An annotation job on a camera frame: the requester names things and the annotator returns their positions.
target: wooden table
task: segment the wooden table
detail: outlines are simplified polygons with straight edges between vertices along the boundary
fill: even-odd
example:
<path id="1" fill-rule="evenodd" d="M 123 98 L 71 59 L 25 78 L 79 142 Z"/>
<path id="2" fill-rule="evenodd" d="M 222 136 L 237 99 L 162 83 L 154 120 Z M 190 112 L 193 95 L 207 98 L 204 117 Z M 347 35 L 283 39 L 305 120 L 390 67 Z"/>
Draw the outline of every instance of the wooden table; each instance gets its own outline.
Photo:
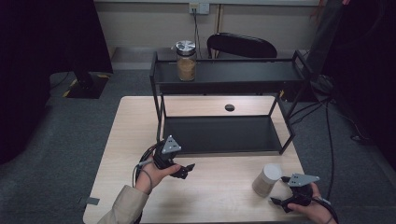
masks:
<path id="1" fill-rule="evenodd" d="M 168 96 L 166 109 L 173 114 L 230 115 L 224 105 L 235 105 L 234 115 L 254 115 L 267 111 L 271 96 Z M 272 119 L 285 135 L 286 126 L 276 108 Z M 124 185 L 132 185 L 132 172 L 148 147 L 155 143 L 158 120 L 152 96 L 127 96 L 120 107 L 108 137 L 105 152 L 92 187 L 92 198 L 83 220 L 96 223 L 111 209 Z M 174 159 L 181 165 L 195 163 L 186 179 L 166 177 L 152 191 L 141 223 L 258 222 L 306 219 L 262 198 L 251 184 L 266 163 L 281 164 L 283 175 L 303 174 L 293 143 L 282 156 L 278 154 L 194 155 Z M 278 181 L 270 196 L 289 198 L 290 189 Z"/>

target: white container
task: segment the white container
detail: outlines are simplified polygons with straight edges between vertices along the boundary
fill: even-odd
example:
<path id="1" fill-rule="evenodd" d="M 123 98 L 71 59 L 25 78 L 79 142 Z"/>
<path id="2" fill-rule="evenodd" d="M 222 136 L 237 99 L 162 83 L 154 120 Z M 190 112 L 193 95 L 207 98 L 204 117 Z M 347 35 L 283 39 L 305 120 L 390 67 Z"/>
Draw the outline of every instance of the white container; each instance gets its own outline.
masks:
<path id="1" fill-rule="evenodd" d="M 258 195 L 267 197 L 280 177 L 282 177 L 280 165 L 268 163 L 262 168 L 251 187 Z"/>

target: white wall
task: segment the white wall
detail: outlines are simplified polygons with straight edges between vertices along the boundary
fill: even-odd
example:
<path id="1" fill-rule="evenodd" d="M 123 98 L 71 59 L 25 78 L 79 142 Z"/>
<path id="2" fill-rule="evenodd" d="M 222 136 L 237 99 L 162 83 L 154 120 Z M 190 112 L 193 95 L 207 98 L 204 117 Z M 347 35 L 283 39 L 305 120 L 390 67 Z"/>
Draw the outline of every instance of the white wall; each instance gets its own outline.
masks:
<path id="1" fill-rule="evenodd" d="M 188 13 L 188 4 L 96 1 L 95 5 L 109 46 L 169 48 L 178 40 L 194 39 L 194 19 Z M 211 4 L 209 15 L 197 16 L 201 45 L 204 47 L 207 38 L 219 31 L 260 37 L 278 50 L 309 49 L 317 29 L 309 19 L 314 9 Z"/>

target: glass jar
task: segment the glass jar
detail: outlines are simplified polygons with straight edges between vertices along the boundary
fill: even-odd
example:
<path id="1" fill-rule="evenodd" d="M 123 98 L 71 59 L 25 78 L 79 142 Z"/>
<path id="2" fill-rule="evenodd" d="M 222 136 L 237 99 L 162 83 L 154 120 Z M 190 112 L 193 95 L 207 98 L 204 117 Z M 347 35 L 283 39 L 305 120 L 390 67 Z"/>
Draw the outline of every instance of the glass jar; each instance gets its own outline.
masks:
<path id="1" fill-rule="evenodd" d="M 182 81 L 195 79 L 196 60 L 195 43 L 190 40 L 181 40 L 176 43 L 177 74 Z"/>

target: black metal shelf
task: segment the black metal shelf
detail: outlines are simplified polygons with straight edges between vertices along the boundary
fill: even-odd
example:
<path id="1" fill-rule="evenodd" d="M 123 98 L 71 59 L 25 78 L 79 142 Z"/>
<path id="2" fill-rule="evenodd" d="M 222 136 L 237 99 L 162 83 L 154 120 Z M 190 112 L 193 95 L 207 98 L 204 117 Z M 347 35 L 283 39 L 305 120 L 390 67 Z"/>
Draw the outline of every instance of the black metal shelf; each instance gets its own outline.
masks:
<path id="1" fill-rule="evenodd" d="M 195 79 L 181 81 L 177 76 L 176 62 L 159 61 L 155 53 L 150 81 L 159 121 L 157 141 L 160 141 L 163 123 L 163 136 L 172 134 L 183 146 L 180 153 L 277 151 L 282 154 L 294 137 L 289 116 L 311 76 L 311 69 L 306 65 L 304 57 L 296 51 L 290 59 L 198 60 Z M 301 84 L 302 90 L 287 112 L 279 93 L 290 83 Z M 165 95 L 212 93 L 270 94 L 275 100 L 267 114 L 255 116 L 166 115 Z M 290 134 L 283 146 L 271 119 L 276 105 L 281 109 Z"/>

